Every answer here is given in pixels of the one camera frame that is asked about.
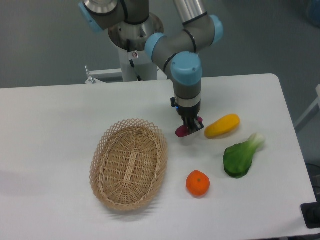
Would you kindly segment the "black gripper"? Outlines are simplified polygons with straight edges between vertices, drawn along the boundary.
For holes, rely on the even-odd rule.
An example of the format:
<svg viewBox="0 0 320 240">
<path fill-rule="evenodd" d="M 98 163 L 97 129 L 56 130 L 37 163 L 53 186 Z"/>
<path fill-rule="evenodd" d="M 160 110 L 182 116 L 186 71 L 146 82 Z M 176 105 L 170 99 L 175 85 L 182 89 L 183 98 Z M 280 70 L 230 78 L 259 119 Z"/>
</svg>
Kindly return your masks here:
<svg viewBox="0 0 320 240">
<path fill-rule="evenodd" d="M 184 107 L 178 104 L 177 97 L 172 97 L 170 103 L 182 119 L 184 135 L 193 134 L 204 128 L 203 119 L 198 116 L 201 106 L 200 102 L 192 107 Z"/>
</svg>

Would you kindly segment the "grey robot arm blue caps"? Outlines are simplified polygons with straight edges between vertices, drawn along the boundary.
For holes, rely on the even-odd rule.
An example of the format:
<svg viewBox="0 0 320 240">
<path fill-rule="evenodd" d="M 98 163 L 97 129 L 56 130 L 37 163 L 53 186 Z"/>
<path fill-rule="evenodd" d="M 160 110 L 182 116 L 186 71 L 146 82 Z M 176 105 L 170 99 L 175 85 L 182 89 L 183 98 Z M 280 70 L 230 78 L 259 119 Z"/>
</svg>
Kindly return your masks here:
<svg viewBox="0 0 320 240">
<path fill-rule="evenodd" d="M 204 127 L 198 115 L 203 75 L 198 52 L 218 42 L 224 28 L 201 0 L 176 0 L 174 5 L 183 29 L 172 37 L 164 34 L 162 21 L 150 12 L 147 0 L 83 0 L 78 6 L 93 31 L 108 31 L 125 82 L 154 80 L 157 70 L 172 81 L 170 102 L 182 119 L 176 130 L 182 138 Z"/>
</svg>

